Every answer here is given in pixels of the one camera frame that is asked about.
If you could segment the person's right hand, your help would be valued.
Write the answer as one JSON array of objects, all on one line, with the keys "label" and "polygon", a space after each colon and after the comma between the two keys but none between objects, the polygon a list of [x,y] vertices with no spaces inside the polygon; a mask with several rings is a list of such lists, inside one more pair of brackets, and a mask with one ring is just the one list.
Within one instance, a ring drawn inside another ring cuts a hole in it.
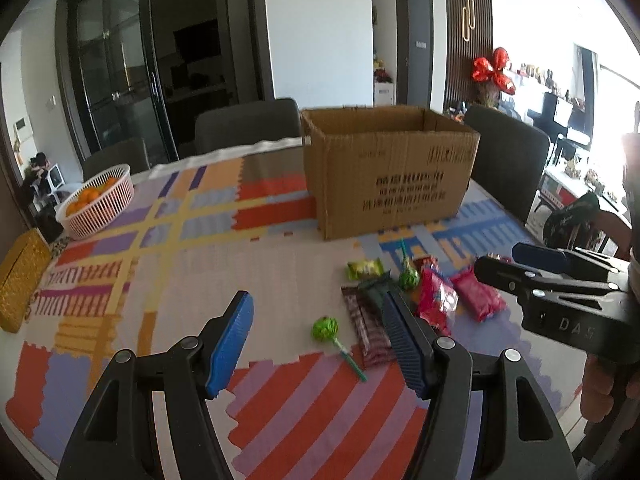
[{"label": "person's right hand", "polygon": [[582,374],[580,414],[588,422],[602,422],[612,410],[614,373],[608,372],[596,356],[588,354]]}]

